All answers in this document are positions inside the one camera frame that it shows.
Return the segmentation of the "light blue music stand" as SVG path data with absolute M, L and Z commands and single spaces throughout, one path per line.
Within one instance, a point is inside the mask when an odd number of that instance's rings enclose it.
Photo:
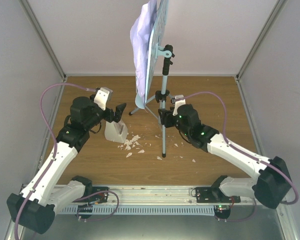
M 137 94 L 135 97 L 136 108 L 132 110 L 129 115 L 133 115 L 137 111 L 143 109 L 148 110 L 148 103 L 155 100 L 159 104 L 159 109 L 166 109 L 167 98 L 171 98 L 169 90 L 167 89 L 168 75 L 170 72 L 170 65 L 172 65 L 171 59 L 175 57 L 173 53 L 172 45 L 162 45 L 162 40 L 165 33 L 165 27 L 167 23 L 168 16 L 168 0 L 161 0 L 157 4 L 156 9 L 156 20 L 154 22 L 150 39 L 149 39 L 149 49 L 148 49 L 148 59 L 147 59 L 147 70 L 146 70 L 146 81 L 145 81 L 145 98 L 142 99 Z M 150 95 L 150 88 L 152 80 L 155 73 L 155 66 L 157 59 L 163 57 L 162 64 L 162 84 L 161 89 L 157 90 L 154 95 Z

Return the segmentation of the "white metronome body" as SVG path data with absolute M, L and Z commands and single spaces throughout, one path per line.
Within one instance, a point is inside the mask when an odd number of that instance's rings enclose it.
M 104 136 L 111 142 L 124 143 L 127 139 L 128 128 L 121 119 L 119 122 L 106 122 Z

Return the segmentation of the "lilac sheet music paper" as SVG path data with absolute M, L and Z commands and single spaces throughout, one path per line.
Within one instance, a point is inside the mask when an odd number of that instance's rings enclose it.
M 142 6 L 139 17 L 130 29 L 136 92 L 141 99 L 145 98 L 149 41 L 156 18 L 157 2 L 150 0 Z

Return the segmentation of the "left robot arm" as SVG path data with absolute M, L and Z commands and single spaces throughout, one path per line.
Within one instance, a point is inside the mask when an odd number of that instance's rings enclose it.
M 52 225 L 55 216 L 72 202 L 106 200 L 105 191 L 93 191 L 92 181 L 75 176 L 65 187 L 54 191 L 61 175 L 78 155 L 90 138 L 92 128 L 105 120 L 119 123 L 126 103 L 115 109 L 96 103 L 96 95 L 80 96 L 72 101 L 70 114 L 56 137 L 56 145 L 31 182 L 19 193 L 12 193 L 6 203 L 16 226 L 23 226 L 35 233 L 44 234 Z

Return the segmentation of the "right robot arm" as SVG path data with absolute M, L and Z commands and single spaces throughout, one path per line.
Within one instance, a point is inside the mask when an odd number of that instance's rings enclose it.
M 213 200 L 222 203 L 232 196 L 255 198 L 270 209 L 284 203 L 292 180 L 282 158 L 268 158 L 230 141 L 217 129 L 201 123 L 191 104 L 183 104 L 177 109 L 159 109 L 158 113 L 162 125 L 176 128 L 193 147 L 228 161 L 249 176 L 225 177 L 211 190 Z

